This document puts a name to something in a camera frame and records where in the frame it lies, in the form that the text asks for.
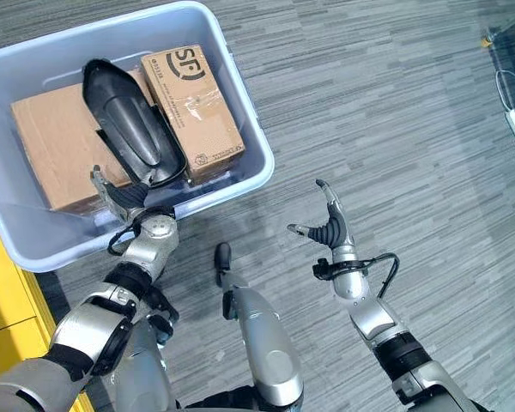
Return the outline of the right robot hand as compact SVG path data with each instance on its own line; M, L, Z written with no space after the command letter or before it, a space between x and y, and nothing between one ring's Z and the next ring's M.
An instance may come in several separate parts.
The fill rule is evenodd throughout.
M324 193L326 199L329 216L327 222L318 227L290 223L287 225L287 230L320 245L326 245L332 251L342 246L354 246L354 238L339 196L325 180L316 179L315 184Z

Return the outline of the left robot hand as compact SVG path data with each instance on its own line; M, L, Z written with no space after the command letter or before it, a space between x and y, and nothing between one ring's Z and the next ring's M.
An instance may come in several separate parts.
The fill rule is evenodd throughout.
M148 182L117 187L105 177L99 165L94 165L90 180L107 208L123 223L132 223L144 211L144 202L149 192Z

